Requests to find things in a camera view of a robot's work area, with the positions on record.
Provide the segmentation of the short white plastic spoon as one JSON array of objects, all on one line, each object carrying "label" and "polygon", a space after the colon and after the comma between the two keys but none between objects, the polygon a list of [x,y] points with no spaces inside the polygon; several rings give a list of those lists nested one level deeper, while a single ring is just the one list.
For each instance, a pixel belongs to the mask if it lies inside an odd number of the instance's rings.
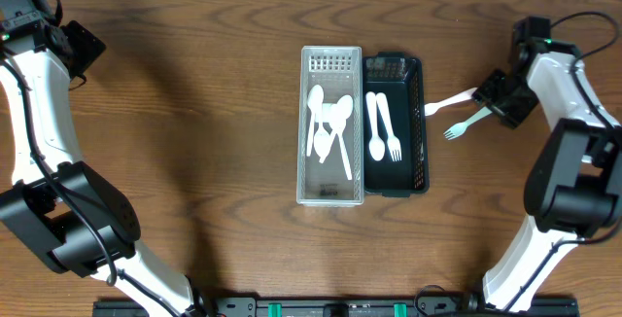
[{"label": "short white plastic spoon", "polygon": [[373,160],[380,161],[385,156],[385,144],[378,133],[378,109],[376,94],[369,91],[365,95],[365,102],[371,131],[371,137],[368,144],[369,153]]}]

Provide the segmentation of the mint green plastic fork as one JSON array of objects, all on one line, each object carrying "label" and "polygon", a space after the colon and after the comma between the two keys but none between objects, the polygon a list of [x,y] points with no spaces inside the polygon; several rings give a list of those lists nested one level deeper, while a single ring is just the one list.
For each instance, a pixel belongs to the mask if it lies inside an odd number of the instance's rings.
[{"label": "mint green plastic fork", "polygon": [[444,137],[447,140],[456,139],[462,136],[471,125],[479,122],[480,120],[484,118],[487,118],[491,114],[492,114],[492,111],[489,108],[483,107],[477,113],[469,117],[467,120],[460,122],[460,123],[456,123],[452,125],[450,128],[448,128],[444,132]]}]

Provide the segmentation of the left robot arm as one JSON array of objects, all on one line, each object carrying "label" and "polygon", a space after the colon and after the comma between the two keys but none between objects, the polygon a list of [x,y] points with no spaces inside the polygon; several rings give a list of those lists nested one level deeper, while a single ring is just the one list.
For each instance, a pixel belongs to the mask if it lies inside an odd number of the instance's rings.
[{"label": "left robot arm", "polygon": [[104,43],[60,0],[1,0],[1,84],[15,142],[2,223],[51,271],[117,288],[150,316],[210,316],[183,273],[142,241],[128,198],[88,166],[70,111],[71,90]]}]

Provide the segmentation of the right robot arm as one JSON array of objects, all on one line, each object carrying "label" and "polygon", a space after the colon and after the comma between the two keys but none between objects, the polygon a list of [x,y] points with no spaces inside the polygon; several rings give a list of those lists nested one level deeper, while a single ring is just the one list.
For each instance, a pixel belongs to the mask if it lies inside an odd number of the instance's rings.
[{"label": "right robot arm", "polygon": [[621,125],[592,89],[585,53],[554,39],[555,25],[517,21],[509,71],[494,71],[472,96],[511,128],[541,107],[551,130],[525,184],[522,225],[483,277],[484,303],[505,313],[528,311],[570,251],[621,228]]}]

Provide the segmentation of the white plastic fork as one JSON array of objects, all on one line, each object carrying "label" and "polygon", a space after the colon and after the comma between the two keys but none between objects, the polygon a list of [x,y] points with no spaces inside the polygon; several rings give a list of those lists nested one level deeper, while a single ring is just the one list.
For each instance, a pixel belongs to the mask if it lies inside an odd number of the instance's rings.
[{"label": "white plastic fork", "polygon": [[425,116],[432,116],[433,114],[435,114],[438,110],[440,110],[441,108],[444,108],[446,106],[450,106],[450,105],[454,105],[457,103],[461,103],[461,102],[465,102],[468,100],[471,100],[472,95],[475,93],[476,88],[469,88],[463,92],[460,92],[458,94],[455,94],[451,97],[445,98],[441,101],[438,102],[433,102],[433,103],[427,103],[424,106],[424,113]]},{"label": "white plastic fork", "polygon": [[389,103],[386,94],[383,92],[378,92],[376,94],[376,102],[387,133],[387,146],[389,148],[391,160],[393,162],[401,161],[401,145],[399,139],[395,136],[394,133]]}]

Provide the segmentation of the white plastic spoon crosswise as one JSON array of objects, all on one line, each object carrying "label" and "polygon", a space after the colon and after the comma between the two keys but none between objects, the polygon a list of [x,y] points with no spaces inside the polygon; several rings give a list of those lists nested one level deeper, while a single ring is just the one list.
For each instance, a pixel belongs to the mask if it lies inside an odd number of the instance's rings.
[{"label": "white plastic spoon crosswise", "polygon": [[[339,105],[339,107],[340,107],[340,108],[342,108],[342,109],[344,109],[344,110],[349,110],[349,111],[351,112],[351,114],[352,114],[352,112],[353,112],[354,101],[353,101],[353,98],[352,98],[352,96],[351,96],[351,95],[343,95],[343,96],[342,96],[342,97],[341,97],[341,98],[340,98],[340,99],[339,99],[336,103],[334,103],[334,104],[338,104],[338,105]],[[330,123],[330,120],[331,120],[331,107],[332,107],[332,105],[330,106],[330,109],[329,109],[329,111],[328,111],[328,117],[326,118],[326,121],[327,121],[328,123]]]}]

